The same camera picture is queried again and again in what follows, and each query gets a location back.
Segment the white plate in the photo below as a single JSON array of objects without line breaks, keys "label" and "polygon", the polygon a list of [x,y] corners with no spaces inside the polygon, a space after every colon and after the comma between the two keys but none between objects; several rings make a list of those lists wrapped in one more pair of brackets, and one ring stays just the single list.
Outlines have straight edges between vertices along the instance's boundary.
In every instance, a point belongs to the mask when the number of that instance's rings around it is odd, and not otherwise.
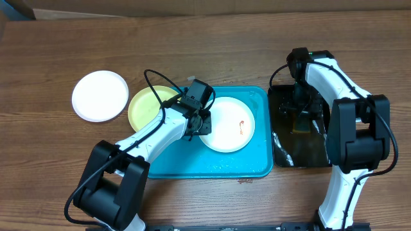
[{"label": "white plate", "polygon": [[117,73],[94,71],[74,87],[71,103],[82,119],[100,123],[118,116],[128,102],[128,85]]},{"label": "white plate", "polygon": [[250,108],[239,99],[216,98],[211,109],[211,133],[201,141],[214,151],[230,153],[244,148],[252,139],[255,119]]}]

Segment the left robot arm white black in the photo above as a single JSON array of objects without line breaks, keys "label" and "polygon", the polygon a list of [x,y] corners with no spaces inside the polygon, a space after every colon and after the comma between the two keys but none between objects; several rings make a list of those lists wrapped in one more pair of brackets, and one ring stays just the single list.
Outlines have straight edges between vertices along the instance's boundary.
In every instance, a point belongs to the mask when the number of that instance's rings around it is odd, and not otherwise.
[{"label": "left robot arm white black", "polygon": [[211,133],[211,113],[161,110],[143,129],[111,144],[97,143],[68,204],[94,218],[100,230],[147,230],[138,212],[151,163],[183,136]]}]

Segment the green yellow sponge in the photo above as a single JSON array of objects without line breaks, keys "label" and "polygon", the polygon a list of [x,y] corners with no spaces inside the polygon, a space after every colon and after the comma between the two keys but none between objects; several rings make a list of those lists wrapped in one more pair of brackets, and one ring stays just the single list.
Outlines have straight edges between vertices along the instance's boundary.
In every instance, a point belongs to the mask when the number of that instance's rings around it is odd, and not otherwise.
[{"label": "green yellow sponge", "polygon": [[310,117],[307,114],[293,114],[293,127],[292,127],[292,132],[293,133],[310,133],[311,128],[310,128]]}]

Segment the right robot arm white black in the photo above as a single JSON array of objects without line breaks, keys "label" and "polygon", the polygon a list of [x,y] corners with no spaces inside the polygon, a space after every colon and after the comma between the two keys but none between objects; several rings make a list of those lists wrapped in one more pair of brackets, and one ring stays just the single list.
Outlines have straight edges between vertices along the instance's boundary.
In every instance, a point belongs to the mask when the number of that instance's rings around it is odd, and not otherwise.
[{"label": "right robot arm white black", "polygon": [[302,128],[306,119],[321,118],[325,110],[329,113],[324,129],[332,173],[313,229],[370,230],[369,225],[354,224],[353,213],[367,179],[393,169],[377,170],[390,150],[398,150],[390,129],[389,100],[357,86],[327,50],[295,48],[285,66],[295,84],[279,110],[295,119],[293,129]]}]

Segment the yellow plate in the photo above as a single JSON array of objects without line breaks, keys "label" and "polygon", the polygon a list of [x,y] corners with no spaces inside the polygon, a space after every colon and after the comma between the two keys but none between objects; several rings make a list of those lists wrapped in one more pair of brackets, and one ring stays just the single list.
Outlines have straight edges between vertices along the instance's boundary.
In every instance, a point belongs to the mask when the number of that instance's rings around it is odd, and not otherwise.
[{"label": "yellow plate", "polygon": [[135,132],[138,132],[153,120],[160,111],[160,104],[151,88],[140,90],[128,106],[128,121]]}]

